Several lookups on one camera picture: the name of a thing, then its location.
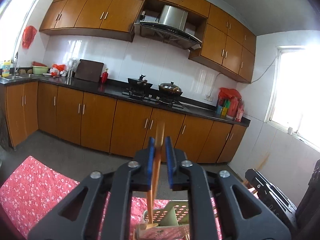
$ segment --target cutting board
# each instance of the cutting board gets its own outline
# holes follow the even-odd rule
[[[102,62],[81,59],[75,74],[75,78],[99,82],[102,69]]]

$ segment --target red bottle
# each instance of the red bottle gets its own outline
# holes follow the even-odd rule
[[[104,84],[108,79],[108,68],[104,70],[102,73],[101,83]]]

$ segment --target window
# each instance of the window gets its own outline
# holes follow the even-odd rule
[[[10,0],[0,12],[0,62],[13,59],[29,12],[36,0]]]
[[[280,49],[268,121],[320,149],[319,47]]]

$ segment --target red plastic bag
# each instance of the red plastic bag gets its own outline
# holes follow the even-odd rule
[[[29,49],[31,43],[33,42],[35,36],[36,36],[37,30],[33,26],[28,26],[24,29],[23,35],[22,35],[22,47],[24,49]]]

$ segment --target stainless steel range hood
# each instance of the stainless steel range hood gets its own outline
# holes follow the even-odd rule
[[[188,12],[165,5],[159,21],[143,21],[134,24],[135,33],[161,41],[181,49],[199,49],[202,41],[184,31]]]

